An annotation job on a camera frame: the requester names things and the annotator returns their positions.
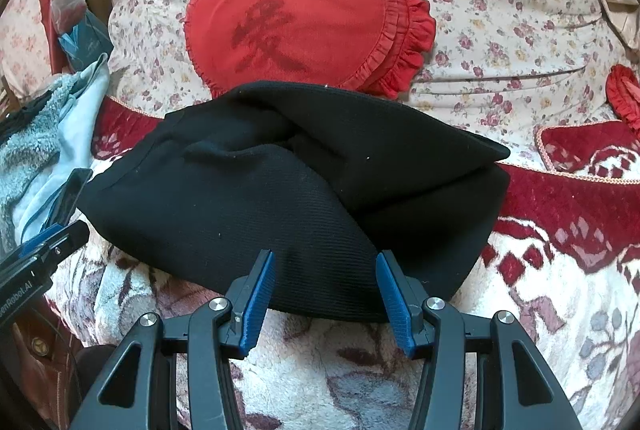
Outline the black pants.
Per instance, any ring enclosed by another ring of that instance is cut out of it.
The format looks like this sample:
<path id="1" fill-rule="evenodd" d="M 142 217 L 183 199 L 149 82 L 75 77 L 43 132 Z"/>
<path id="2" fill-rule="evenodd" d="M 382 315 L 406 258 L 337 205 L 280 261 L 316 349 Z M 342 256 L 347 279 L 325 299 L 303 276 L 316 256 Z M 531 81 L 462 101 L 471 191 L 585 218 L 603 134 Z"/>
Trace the black pants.
<path id="1" fill-rule="evenodd" d="M 497 221 L 509 154 L 397 102 L 259 82 L 168 114 L 78 206 L 104 239 L 177 279 L 222 293 L 267 249 L 272 309 L 382 322 L 376 256 L 452 297 Z"/>

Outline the grey fleece light blue garment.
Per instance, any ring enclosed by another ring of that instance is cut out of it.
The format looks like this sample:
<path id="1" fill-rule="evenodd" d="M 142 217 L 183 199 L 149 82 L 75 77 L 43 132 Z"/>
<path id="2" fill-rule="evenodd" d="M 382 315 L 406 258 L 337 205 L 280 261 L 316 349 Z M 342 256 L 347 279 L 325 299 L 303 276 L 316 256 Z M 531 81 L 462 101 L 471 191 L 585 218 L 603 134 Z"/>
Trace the grey fleece light blue garment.
<path id="1" fill-rule="evenodd" d="M 1 143 L 1 254 L 36 236 L 70 174 L 92 163 L 96 117 L 110 84 L 108 57 L 62 74 L 35 118 Z"/>

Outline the blue gift bag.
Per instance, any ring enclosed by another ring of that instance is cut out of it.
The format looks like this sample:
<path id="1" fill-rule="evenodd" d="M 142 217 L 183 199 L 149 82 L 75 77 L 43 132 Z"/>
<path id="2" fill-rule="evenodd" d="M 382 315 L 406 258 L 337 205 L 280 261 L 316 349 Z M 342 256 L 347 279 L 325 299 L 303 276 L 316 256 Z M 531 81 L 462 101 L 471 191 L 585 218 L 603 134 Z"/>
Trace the blue gift bag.
<path id="1" fill-rule="evenodd" d="M 74 72 L 88 68 L 103 53 L 109 56 L 113 50 L 106 25 L 89 10 L 68 33 L 58 35 L 58 44 Z"/>

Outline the red heart pillow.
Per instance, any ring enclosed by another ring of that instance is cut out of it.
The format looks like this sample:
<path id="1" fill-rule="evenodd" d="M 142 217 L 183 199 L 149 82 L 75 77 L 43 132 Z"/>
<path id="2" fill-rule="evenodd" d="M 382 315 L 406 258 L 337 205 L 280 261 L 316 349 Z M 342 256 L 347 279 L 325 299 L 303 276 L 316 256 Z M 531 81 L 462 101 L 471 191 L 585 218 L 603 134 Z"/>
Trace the red heart pillow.
<path id="1" fill-rule="evenodd" d="M 436 21 L 427 0 L 189 0 L 183 31 L 213 97 L 270 79 L 396 99 Z"/>

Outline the floral beige quilt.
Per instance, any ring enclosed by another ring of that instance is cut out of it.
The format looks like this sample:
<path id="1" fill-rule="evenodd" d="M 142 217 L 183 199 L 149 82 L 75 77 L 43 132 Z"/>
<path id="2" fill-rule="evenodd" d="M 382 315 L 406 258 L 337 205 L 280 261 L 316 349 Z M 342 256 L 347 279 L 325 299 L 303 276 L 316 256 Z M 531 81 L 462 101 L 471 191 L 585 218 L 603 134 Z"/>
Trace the floral beige quilt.
<path id="1" fill-rule="evenodd" d="M 510 163 L 530 169 L 542 167 L 540 127 L 610 116 L 605 79 L 629 57 L 600 0 L 427 1 L 435 46 L 413 79 L 409 105 L 509 146 Z M 105 104 L 125 121 L 210 98 L 186 54 L 187 2 L 115 5 Z"/>

